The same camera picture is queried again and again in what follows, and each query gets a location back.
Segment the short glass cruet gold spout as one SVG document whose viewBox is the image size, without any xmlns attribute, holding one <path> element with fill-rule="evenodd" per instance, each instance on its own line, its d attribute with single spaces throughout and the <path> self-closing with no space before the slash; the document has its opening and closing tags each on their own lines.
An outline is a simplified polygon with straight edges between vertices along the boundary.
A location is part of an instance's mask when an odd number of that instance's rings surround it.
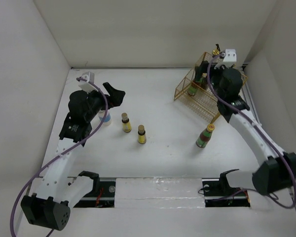
<svg viewBox="0 0 296 237">
<path fill-rule="evenodd" d="M 212 56 L 215 57 L 215 56 L 219 55 L 220 52 L 221 52 L 221 49 L 220 49 L 219 44 L 217 43 L 216 48 L 212 51 Z"/>
</svg>

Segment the red sauce bottle yellow cap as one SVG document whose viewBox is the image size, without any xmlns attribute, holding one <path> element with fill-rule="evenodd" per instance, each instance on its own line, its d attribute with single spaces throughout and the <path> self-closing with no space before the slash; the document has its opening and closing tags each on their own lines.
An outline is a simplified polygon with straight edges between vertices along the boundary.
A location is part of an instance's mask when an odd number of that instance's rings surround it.
<svg viewBox="0 0 296 237">
<path fill-rule="evenodd" d="M 201 87 L 201 83 L 202 81 L 194 81 L 194 79 L 192 80 L 187 92 L 190 96 L 194 96 L 196 94 L 196 92 L 198 91 L 198 89 Z"/>
</svg>

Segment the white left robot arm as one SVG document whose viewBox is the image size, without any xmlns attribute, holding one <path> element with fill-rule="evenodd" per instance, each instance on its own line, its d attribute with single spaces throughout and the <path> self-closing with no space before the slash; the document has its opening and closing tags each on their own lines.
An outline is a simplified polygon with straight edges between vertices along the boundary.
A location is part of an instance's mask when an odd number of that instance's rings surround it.
<svg viewBox="0 0 296 237">
<path fill-rule="evenodd" d="M 61 231 L 68 223 L 71 209 L 85 195 L 94 196 L 101 191 L 97 173 L 82 171 L 71 184 L 68 175 L 78 157 L 76 151 L 97 132 L 91 126 L 93 118 L 100 111 L 107 115 L 109 109 L 119 107 L 125 91 L 113 88 L 108 82 L 103 84 L 107 94 L 93 83 L 89 86 L 90 91 L 83 89 L 70 95 L 56 158 L 44 167 L 46 173 L 36 191 L 21 200 L 22 211 L 31 225 Z"/>
</svg>

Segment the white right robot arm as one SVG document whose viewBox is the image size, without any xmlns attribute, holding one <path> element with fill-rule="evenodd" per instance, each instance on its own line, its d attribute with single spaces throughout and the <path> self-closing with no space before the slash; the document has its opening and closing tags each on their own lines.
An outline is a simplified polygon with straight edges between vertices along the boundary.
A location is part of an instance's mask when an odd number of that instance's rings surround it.
<svg viewBox="0 0 296 237">
<path fill-rule="evenodd" d="M 278 146 L 255 120 L 249 105 L 239 95 L 242 75 L 232 67 L 203 61 L 195 77 L 206 74 L 208 87 L 217 97 L 217 108 L 224 119 L 245 140 L 257 159 L 259 168 L 246 179 L 261 195 L 293 187 L 296 189 L 296 154 Z"/>
</svg>

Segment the red sauce bottle green label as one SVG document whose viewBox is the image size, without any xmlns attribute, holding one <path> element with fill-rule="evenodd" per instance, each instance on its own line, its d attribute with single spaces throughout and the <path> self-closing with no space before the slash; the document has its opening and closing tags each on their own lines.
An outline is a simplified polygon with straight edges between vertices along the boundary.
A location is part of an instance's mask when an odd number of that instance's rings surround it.
<svg viewBox="0 0 296 237">
<path fill-rule="evenodd" d="M 207 127 L 200 133 L 198 139 L 196 140 L 196 145 L 200 148 L 206 147 L 214 130 L 215 126 L 212 123 L 208 124 Z"/>
</svg>

